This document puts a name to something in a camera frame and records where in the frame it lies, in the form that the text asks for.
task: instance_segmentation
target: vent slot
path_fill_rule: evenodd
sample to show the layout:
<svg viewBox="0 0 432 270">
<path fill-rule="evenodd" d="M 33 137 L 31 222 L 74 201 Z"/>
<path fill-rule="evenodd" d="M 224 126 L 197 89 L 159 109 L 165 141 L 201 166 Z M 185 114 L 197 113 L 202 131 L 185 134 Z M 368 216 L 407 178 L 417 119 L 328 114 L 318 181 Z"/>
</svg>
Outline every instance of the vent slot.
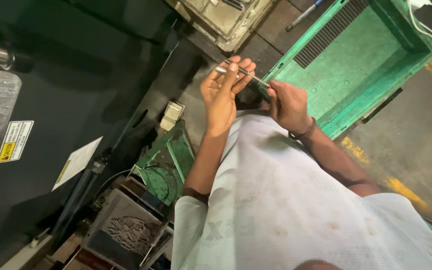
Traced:
<svg viewBox="0 0 432 270">
<path fill-rule="evenodd" d="M 346 29 L 368 7 L 366 0 L 350 0 L 336 15 L 319 30 L 294 60 L 302 68 L 307 68 L 318 55 L 323 52 L 333 40 L 335 40 L 344 29 Z"/>
</svg>

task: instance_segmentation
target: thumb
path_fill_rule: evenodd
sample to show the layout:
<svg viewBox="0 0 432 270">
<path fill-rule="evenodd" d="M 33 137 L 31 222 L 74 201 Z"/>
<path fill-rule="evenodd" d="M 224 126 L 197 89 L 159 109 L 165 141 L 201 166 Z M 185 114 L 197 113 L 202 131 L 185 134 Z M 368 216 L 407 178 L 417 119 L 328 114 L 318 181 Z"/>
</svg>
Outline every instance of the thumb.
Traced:
<svg viewBox="0 0 432 270">
<path fill-rule="evenodd" d="M 272 88 L 268 88 L 267 91 L 269 97 L 271 98 L 271 107 L 269 108 L 269 113 L 271 114 L 273 120 L 276 121 L 278 119 L 278 95 Z"/>
<path fill-rule="evenodd" d="M 229 95 L 233 87 L 234 82 L 236 82 L 236 77 L 238 76 L 238 64 L 229 64 L 228 69 L 226 69 L 226 74 L 224 74 L 223 83 L 221 83 L 221 89 L 218 91 L 219 94 Z"/>
</svg>

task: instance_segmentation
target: warning sticker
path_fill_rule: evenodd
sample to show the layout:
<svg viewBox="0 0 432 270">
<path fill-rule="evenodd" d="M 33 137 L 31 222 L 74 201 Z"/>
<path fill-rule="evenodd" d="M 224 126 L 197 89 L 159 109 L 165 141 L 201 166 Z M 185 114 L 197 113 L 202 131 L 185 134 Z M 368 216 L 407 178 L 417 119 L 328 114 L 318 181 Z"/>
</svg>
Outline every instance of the warning sticker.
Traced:
<svg viewBox="0 0 432 270">
<path fill-rule="evenodd" d="M 77 175 L 80 171 L 84 170 L 91 160 L 96 148 L 98 148 L 99 142 L 103 137 L 99 137 L 89 144 L 79 148 L 69 155 L 68 160 L 64 164 L 61 173 L 56 179 L 53 190 L 63 185 L 66 181 L 70 180 L 71 177 Z"/>
<path fill-rule="evenodd" d="M 17 161 L 25 148 L 34 121 L 11 121 L 0 150 L 0 163 Z"/>
</svg>

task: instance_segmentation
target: black machine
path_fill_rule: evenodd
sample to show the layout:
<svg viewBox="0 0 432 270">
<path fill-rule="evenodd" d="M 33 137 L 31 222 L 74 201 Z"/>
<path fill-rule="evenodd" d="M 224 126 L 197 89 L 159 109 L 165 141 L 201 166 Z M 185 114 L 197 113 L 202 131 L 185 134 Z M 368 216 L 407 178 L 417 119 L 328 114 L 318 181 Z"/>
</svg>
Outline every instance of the black machine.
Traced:
<svg viewBox="0 0 432 270">
<path fill-rule="evenodd" d="M 178 43 L 177 20 L 155 0 L 0 0 L 0 71 L 21 80 L 6 125 L 33 121 L 20 158 L 0 163 L 0 267 L 48 227 L 56 249 L 108 175 L 134 164 L 138 141 L 118 146 Z M 52 190 L 69 155 L 100 137 L 86 168 Z M 100 174 L 111 159 L 119 167 Z"/>
</svg>

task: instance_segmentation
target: caution label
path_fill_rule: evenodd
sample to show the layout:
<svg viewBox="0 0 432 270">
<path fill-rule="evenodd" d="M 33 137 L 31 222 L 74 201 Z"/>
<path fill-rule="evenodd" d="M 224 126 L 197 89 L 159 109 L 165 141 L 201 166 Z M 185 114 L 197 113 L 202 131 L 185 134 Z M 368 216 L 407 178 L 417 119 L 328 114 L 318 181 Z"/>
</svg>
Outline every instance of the caution label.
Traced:
<svg viewBox="0 0 432 270">
<path fill-rule="evenodd" d="M 11 121 L 0 150 L 0 163 L 17 161 L 25 148 L 34 121 Z"/>
</svg>

